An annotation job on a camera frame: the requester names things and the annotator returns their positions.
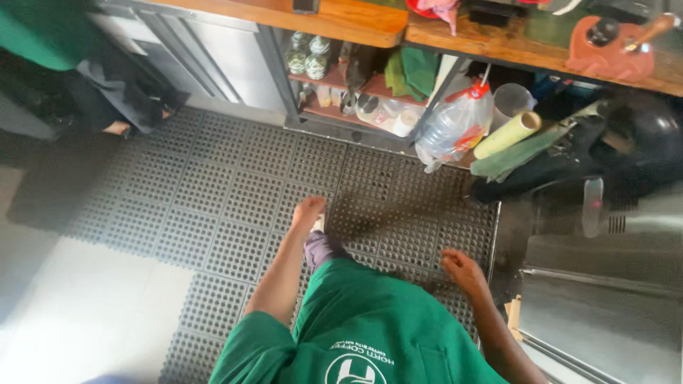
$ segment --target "rubber floor mat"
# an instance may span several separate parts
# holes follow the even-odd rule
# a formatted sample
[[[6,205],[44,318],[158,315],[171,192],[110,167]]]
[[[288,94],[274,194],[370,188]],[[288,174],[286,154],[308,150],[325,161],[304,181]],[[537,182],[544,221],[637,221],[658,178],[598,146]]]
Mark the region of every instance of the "rubber floor mat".
[[[325,196],[326,231],[357,262],[424,286],[476,340],[471,309],[439,264],[439,251],[453,247],[488,273],[497,207],[465,205],[469,178],[185,108],[109,160],[64,232],[197,271],[160,380],[201,383],[307,195]],[[291,325],[310,277],[304,262]]]

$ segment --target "plastic bag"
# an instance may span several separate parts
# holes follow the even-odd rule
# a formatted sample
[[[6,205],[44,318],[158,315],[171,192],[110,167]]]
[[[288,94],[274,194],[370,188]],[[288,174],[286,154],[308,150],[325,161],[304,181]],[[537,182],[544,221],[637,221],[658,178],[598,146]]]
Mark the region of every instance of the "plastic bag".
[[[478,77],[470,88],[456,92],[439,105],[426,122],[425,133],[415,144],[428,174],[443,163],[460,160],[488,133],[493,120],[493,95]]]

